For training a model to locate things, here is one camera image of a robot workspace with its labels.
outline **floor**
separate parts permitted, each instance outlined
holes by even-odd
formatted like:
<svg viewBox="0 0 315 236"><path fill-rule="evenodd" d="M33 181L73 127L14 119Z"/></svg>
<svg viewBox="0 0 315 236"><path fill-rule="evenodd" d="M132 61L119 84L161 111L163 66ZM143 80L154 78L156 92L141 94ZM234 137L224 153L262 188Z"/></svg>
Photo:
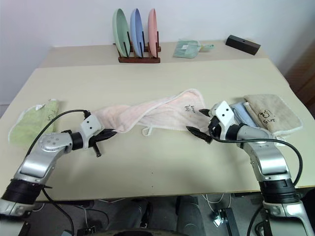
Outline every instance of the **floor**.
<svg viewBox="0 0 315 236"><path fill-rule="evenodd" d="M227 228L224 224L219 228L214 225L212 220L213 213L207 202L201 195L196 196L198 197L207 236L228 236ZM208 199L210 201L217 201L220 196L221 194L211 194L208 195ZM257 204L259 203L259 198L259 193L250 196L231 198L231 208L233 209L240 235L246 235L249 221L258 207ZM177 215L175 213L176 196L151 197L147 198L147 200L153 205L153 217L150 220L149 227L175 230L177 222ZM112 219L114 214L124 207L128 201L129 200L126 199L115 203L106 203L95 200L93 209L105 211L108 214L109 219ZM212 204L212 207L213 209L225 208L228 206L228 203L229 194L225 194L222 201L219 204ZM63 205L62 207L72 217L75 231L81 228L86 228L84 210L67 205ZM99 225L104 229L107 226L106 216L101 212L87 211L87 219L89 226ZM46 204L39 212L33 212L27 221L31 224L29 232L30 236L61 236L64 229L70 229L68 220L50 204ZM261 218L258 216L256 222L258 223L260 221Z"/></svg>

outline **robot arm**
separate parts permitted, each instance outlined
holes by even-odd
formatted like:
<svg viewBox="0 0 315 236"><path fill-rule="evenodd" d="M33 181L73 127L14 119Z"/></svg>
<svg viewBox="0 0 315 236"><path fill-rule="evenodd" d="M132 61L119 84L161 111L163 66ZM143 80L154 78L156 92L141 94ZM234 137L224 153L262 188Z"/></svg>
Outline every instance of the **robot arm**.
<svg viewBox="0 0 315 236"><path fill-rule="evenodd" d="M225 101L216 104L211 110L204 109L200 112L211 117L209 133L212 135L200 134L200 131L193 127L187 128L195 136L202 137L208 143L212 138L217 140L274 138L268 130L236 124L234 113ZM263 207L269 220L297 218L302 222L305 234L314 236L304 205L292 183L286 161L275 143L244 142L237 145L250 156L264 199Z"/></svg>
<svg viewBox="0 0 315 236"><path fill-rule="evenodd" d="M29 215L62 155L72 150L93 147L98 157L100 153L96 142L115 134L112 129L103 130L97 117L89 115L81 123L78 132L65 131L43 135L35 150L24 159L0 199L0 214L15 217Z"/></svg>

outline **table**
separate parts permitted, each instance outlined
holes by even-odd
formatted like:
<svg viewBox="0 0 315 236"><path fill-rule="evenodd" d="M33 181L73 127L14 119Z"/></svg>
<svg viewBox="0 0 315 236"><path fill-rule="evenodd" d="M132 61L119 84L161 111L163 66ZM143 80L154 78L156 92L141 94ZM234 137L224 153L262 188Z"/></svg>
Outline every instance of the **table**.
<svg viewBox="0 0 315 236"><path fill-rule="evenodd" d="M161 44L160 64L119 64L114 46L54 48L36 69L0 119L0 192L21 164L27 148L8 144L7 134L26 108L50 98L61 101L60 111L97 110L114 104L138 104L195 88L206 105L240 101L246 94L280 95L301 118L304 128L287 140L304 159L298 187L315 185L315 121L277 68L260 49L256 56L213 42L210 53L195 59L172 58L175 43ZM57 122L59 131L75 131L79 113ZM48 186L56 200L135 196L246 192L259 190L250 159L234 144L207 145L189 132L154 129L149 137L136 126L92 148L76 150L58 160ZM298 160L279 147L292 178Z"/></svg>

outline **white wall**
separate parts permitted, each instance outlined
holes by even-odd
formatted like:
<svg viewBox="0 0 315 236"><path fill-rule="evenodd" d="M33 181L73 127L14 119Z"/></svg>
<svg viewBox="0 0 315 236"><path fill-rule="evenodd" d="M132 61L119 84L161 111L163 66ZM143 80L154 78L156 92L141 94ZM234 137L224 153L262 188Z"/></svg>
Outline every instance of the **white wall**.
<svg viewBox="0 0 315 236"><path fill-rule="evenodd" d="M161 42L181 37L261 44L285 73L315 39L314 0L1 0L0 104L10 102L52 46L110 44L112 14L157 11Z"/></svg>

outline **light blue towel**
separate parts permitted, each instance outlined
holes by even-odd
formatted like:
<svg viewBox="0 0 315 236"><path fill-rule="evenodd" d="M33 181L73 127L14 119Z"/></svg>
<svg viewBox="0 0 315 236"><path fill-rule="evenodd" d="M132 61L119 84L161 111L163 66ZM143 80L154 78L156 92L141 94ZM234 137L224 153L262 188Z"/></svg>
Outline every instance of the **light blue towel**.
<svg viewBox="0 0 315 236"><path fill-rule="evenodd" d="M248 114L242 102L232 104L230 105L230 107L232 108L235 114L235 119L237 122L247 124L251 127L258 127L258 125L253 121L251 116Z"/></svg>

